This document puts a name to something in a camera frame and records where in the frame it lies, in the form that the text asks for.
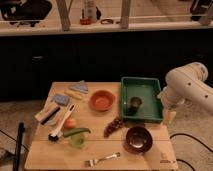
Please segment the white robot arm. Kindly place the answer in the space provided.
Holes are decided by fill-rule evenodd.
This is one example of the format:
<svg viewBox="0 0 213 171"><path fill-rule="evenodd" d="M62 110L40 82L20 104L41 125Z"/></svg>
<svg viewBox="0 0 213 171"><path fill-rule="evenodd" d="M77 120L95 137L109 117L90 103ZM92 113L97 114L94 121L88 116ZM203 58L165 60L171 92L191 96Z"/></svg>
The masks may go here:
<svg viewBox="0 0 213 171"><path fill-rule="evenodd" d="M165 109L172 109L190 100L213 115L213 88L205 84L207 78L208 69L200 62L174 68L166 74L166 86L158 98Z"/></svg>

